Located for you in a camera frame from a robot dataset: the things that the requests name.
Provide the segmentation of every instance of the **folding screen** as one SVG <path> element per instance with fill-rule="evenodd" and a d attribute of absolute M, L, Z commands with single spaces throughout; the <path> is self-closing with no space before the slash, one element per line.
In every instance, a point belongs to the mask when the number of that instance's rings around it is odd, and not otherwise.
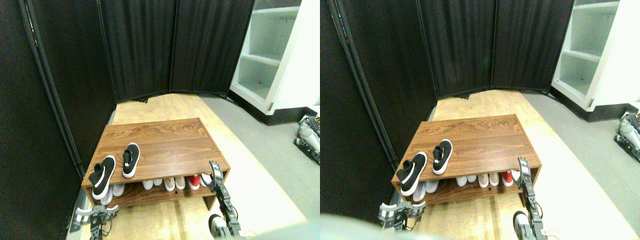
<path fill-rule="evenodd" d="M 252 6 L 253 1 L 179 1 L 172 92 L 227 94 Z"/>
<path fill-rule="evenodd" d="M 494 1 L 420 3 L 438 98 L 491 88 Z"/>
<path fill-rule="evenodd" d="M 0 1 L 0 239 L 64 239 L 80 179 L 25 19 L 19 1 Z"/>
<path fill-rule="evenodd" d="M 493 87 L 547 92 L 573 0 L 497 2 Z"/>
<path fill-rule="evenodd" d="M 118 102 L 169 91 L 175 1 L 102 1 Z"/>

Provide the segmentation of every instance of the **wooden shoe rack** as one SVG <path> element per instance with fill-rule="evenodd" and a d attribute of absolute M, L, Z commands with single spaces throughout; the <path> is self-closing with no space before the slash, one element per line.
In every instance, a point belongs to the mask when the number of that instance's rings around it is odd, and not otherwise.
<path fill-rule="evenodd" d="M 122 175 L 122 153 L 132 142 L 138 144 L 141 154 L 135 175 L 128 179 Z M 108 155 L 116 159 L 116 167 L 109 185 L 125 184 L 125 189 L 121 196 L 114 196 L 107 207 L 203 197 L 207 208 L 211 209 L 215 196 L 207 187 L 200 186 L 194 191 L 185 182 L 183 190 L 175 188 L 173 191 L 167 191 L 163 183 L 146 190 L 142 181 L 211 173 L 209 161 L 220 164 L 225 180 L 231 169 L 199 118 L 108 125 L 104 128 L 82 181 L 82 188 L 94 205 L 101 204 L 100 200 L 92 197 L 93 184 L 88 177 L 93 173 L 93 166 L 101 163 Z"/>
<path fill-rule="evenodd" d="M 443 139 L 451 141 L 453 153 L 446 171 L 441 175 L 435 175 L 431 151 Z M 402 168 L 402 162 L 410 161 L 418 152 L 427 155 L 427 165 L 420 181 L 440 180 L 437 190 L 434 193 L 426 193 L 424 199 L 419 202 L 427 204 L 522 193 L 515 184 L 507 187 L 502 180 L 495 187 L 489 185 L 480 188 L 478 179 L 459 187 L 456 177 L 517 170 L 518 157 L 524 157 L 531 166 L 531 177 L 535 185 L 542 167 L 516 115 L 422 122 L 402 158 L 399 169 Z M 391 182 L 399 193 L 401 182 L 397 176 L 394 175 Z M 412 196 L 401 197 L 413 202 Z"/>

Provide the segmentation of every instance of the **shoe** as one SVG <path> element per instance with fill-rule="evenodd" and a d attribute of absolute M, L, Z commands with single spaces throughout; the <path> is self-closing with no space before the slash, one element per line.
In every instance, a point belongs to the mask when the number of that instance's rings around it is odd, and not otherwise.
<path fill-rule="evenodd" d="M 447 139 L 442 140 L 440 145 L 433 149 L 433 173 L 436 175 L 444 173 L 451 158 L 451 152 L 453 152 L 453 144 Z"/>
<path fill-rule="evenodd" d="M 467 176 L 456 177 L 456 182 L 458 182 L 458 186 L 464 186 L 467 183 Z"/>
<path fill-rule="evenodd" d="M 167 191 L 173 191 L 175 189 L 175 179 L 173 179 L 173 177 L 164 179 L 164 188 L 166 188 Z"/>
<path fill-rule="evenodd" d="M 440 180 L 431 180 L 431 181 L 427 181 L 426 184 L 426 192 L 427 193 L 433 193 L 436 191 L 436 189 L 438 189 L 438 183 L 440 182 Z"/>
<path fill-rule="evenodd" d="M 511 187 L 511 185 L 513 185 L 513 178 L 511 177 L 511 173 L 510 172 L 500 173 L 500 177 L 502 178 L 502 183 L 505 186 Z"/>
<path fill-rule="evenodd" d="M 186 187 L 186 183 L 184 182 L 184 177 L 176 177 L 175 178 L 175 188 L 178 190 L 182 190 Z"/>
<path fill-rule="evenodd" d="M 93 173 L 89 175 L 89 181 L 93 184 L 93 199 L 101 200 L 107 195 L 109 180 L 115 168 L 116 159 L 111 155 L 105 157 L 102 163 L 93 166 Z"/>
<path fill-rule="evenodd" d="M 420 202 L 424 199 L 424 195 L 427 190 L 427 182 L 419 182 L 418 187 L 415 188 L 415 192 L 413 193 L 413 201 Z"/>
<path fill-rule="evenodd" d="M 402 182 L 400 194 L 410 196 L 418 187 L 418 179 L 427 165 L 427 155 L 423 152 L 416 154 L 411 161 L 403 162 L 403 169 L 398 170 L 396 175 Z"/>
<path fill-rule="evenodd" d="M 155 180 L 142 181 L 142 186 L 145 187 L 146 190 L 151 190 L 151 188 L 154 187 L 154 182 Z"/>
<path fill-rule="evenodd" d="M 135 143 L 130 143 L 127 149 L 122 154 L 124 158 L 124 165 L 122 166 L 122 175 L 128 179 L 136 174 L 136 167 L 138 166 L 138 160 L 140 160 L 140 148 Z"/>
<path fill-rule="evenodd" d="M 111 200 L 113 199 L 113 188 L 109 188 L 109 190 L 107 190 L 107 195 L 100 199 L 100 204 L 102 205 L 107 205 L 111 203 Z"/>
<path fill-rule="evenodd" d="M 189 188 L 191 188 L 191 190 L 198 190 L 198 188 L 200 188 L 199 175 L 189 176 L 187 177 L 187 180 L 187 183 L 189 184 Z"/>
<path fill-rule="evenodd" d="M 500 177 L 498 177 L 498 173 L 489 173 L 489 183 L 491 186 L 498 186 L 500 182 Z"/>
<path fill-rule="evenodd" d="M 211 183 L 211 175 L 200 174 L 200 185 L 207 187 Z"/>
<path fill-rule="evenodd" d="M 124 193 L 124 184 L 115 184 L 112 188 L 113 196 L 122 196 L 122 193 Z"/>
<path fill-rule="evenodd" d="M 489 175 L 478 175 L 478 183 L 480 184 L 480 188 L 486 188 L 487 186 L 489 186 Z"/>

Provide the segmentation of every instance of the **white sole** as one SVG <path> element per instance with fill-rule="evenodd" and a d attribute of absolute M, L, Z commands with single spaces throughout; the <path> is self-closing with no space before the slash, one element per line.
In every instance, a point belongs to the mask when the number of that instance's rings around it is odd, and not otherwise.
<path fill-rule="evenodd" d="M 113 176 L 113 172 L 116 170 L 116 166 L 115 166 L 116 158 L 113 157 L 112 155 L 108 155 L 107 157 L 113 158 L 113 163 L 114 163 L 113 169 L 111 170 L 111 175 L 109 175 L 109 178 L 107 179 L 107 186 L 104 188 L 104 190 L 102 190 L 102 192 L 98 195 L 93 194 L 93 191 L 92 191 L 91 195 L 93 199 L 96 199 L 96 200 L 102 200 L 107 195 L 107 192 L 109 191 L 109 181 Z"/>
<path fill-rule="evenodd" d="M 443 141 L 448 141 L 449 144 L 451 144 L 451 152 L 449 152 L 449 156 L 447 156 L 447 160 L 444 161 L 444 166 L 442 166 L 442 168 L 438 171 L 436 171 L 435 169 L 433 170 L 433 173 L 435 173 L 436 175 L 440 175 L 444 173 L 444 170 L 447 169 L 447 164 L 449 164 L 449 159 L 451 158 L 451 155 L 453 155 L 453 143 L 451 143 L 451 141 L 449 141 L 448 139 L 444 139 Z"/>
<path fill-rule="evenodd" d="M 427 159 L 427 154 L 423 153 L 423 152 L 419 152 L 418 154 L 422 154 L 424 156 L 424 159 L 426 161 Z M 402 194 L 403 196 L 410 196 L 415 192 L 415 188 L 418 187 L 418 182 L 420 181 L 420 175 L 422 175 L 422 171 L 424 171 L 424 167 L 427 166 L 427 162 L 424 163 L 424 165 L 422 165 L 422 169 L 420 169 L 420 173 L 418 173 L 418 178 L 415 179 L 415 182 L 413 183 L 413 185 L 411 186 L 411 188 L 409 189 L 409 191 L 402 191 L 402 188 L 400 189 L 400 194 Z"/>
<path fill-rule="evenodd" d="M 131 145 L 131 144 L 135 145 L 135 146 L 138 148 L 138 158 L 136 159 L 136 164 L 135 164 L 135 165 L 133 165 L 133 170 L 131 170 L 131 173 L 126 174 L 126 173 L 124 173 L 124 171 L 122 172 L 122 175 L 123 175 L 124 177 L 128 178 L 128 179 L 130 179 L 131 177 L 133 177 L 133 175 L 134 175 L 134 174 L 136 174 L 136 168 L 138 167 L 138 161 L 140 160 L 140 153 L 141 153 L 141 152 L 140 152 L 140 146 L 138 146 L 138 144 L 136 144 L 136 143 L 130 143 L 129 145 Z"/>

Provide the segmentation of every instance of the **wooden floor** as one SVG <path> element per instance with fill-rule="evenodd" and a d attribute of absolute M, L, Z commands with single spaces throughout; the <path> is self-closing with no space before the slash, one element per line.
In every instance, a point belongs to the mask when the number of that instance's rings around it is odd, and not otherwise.
<path fill-rule="evenodd" d="M 117 106 L 113 124 L 196 117 L 232 168 L 225 185 L 239 212 L 241 234 L 252 236 L 306 221 L 258 160 L 197 95 L 174 93 L 149 98 L 146 104 L 123 102 Z M 219 212 L 218 203 L 209 212 L 202 198 L 123 207 L 106 239 L 212 239 L 207 222 Z M 85 227 L 83 239 L 88 238 Z"/>
<path fill-rule="evenodd" d="M 507 114 L 518 115 L 543 164 L 534 189 L 544 210 L 545 230 L 557 230 L 564 239 L 638 239 L 602 188 L 520 92 L 492 90 L 472 94 L 469 100 L 442 99 L 433 120 Z M 518 210 L 525 211 L 515 193 L 430 205 L 414 232 L 453 239 L 517 239 L 512 217 Z"/>

